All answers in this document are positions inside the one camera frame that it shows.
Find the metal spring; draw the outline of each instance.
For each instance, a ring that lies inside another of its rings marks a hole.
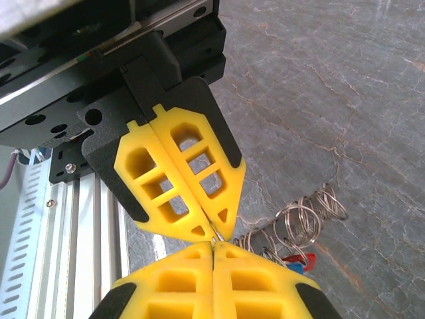
[[[287,236],[281,238],[278,235],[276,224],[280,218],[284,218]],[[344,206],[336,199],[332,187],[326,183],[312,195],[301,197],[278,211],[276,217],[261,227],[254,228],[247,234],[233,239],[233,243],[251,253],[256,253],[251,245],[251,237],[255,234],[263,234],[269,247],[263,247],[257,255],[261,255],[275,263],[286,266],[279,257],[279,252],[287,248],[290,254],[294,251],[301,255],[306,265],[308,259],[302,249],[312,245],[323,229],[323,222],[328,219],[344,221],[348,218]],[[267,234],[266,227],[272,227],[272,235]],[[278,249],[276,241],[282,244]]]

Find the metal frame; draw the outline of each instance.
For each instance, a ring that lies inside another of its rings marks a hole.
[[[88,318],[129,273],[125,212],[109,189],[93,173],[49,185],[49,167],[45,161],[25,172],[0,319]]]

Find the screw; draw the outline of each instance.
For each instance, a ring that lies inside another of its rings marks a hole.
[[[77,169],[77,167],[76,167],[76,165],[75,165],[75,164],[73,164],[73,163],[68,163],[68,164],[66,164],[66,166],[65,166],[65,170],[66,170],[66,172],[67,172],[68,174],[72,174],[72,173],[74,173],[74,172],[76,171],[76,169]]]
[[[46,203],[46,206],[48,207],[48,208],[51,208],[51,207],[53,207],[54,206],[54,204],[55,204],[56,202],[53,200],[53,199],[49,199],[48,201],[47,201],[47,203]]]

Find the blue plastic piece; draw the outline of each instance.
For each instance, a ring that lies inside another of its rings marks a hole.
[[[297,272],[298,274],[304,274],[304,266],[301,263],[290,263],[286,264],[288,269]]]

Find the marble floor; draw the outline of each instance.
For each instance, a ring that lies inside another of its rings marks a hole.
[[[248,169],[235,236],[324,182],[309,276],[344,318],[425,312],[425,3],[222,0],[224,78],[211,88]],[[187,244],[129,221],[132,270]]]

